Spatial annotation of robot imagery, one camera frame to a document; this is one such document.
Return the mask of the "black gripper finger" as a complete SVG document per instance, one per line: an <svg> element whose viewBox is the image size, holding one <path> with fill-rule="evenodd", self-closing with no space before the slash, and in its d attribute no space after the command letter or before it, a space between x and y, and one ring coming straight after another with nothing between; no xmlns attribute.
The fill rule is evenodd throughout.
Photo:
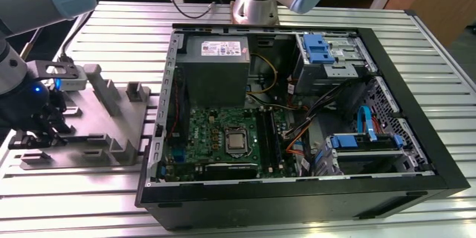
<svg viewBox="0 0 476 238"><path fill-rule="evenodd" d="M25 131L17 130L16 134L12 136L8 149L36 149L37 140L32 134L28 134Z"/></svg>
<svg viewBox="0 0 476 238"><path fill-rule="evenodd" d="M67 144L67 140L60 134L69 134L71 127L65 123L63 113L67 111L67 103L63 93L49 93L48 100L40 112L32 116L35 127L32 132L36 135L36 146L51 147L56 143Z"/></svg>

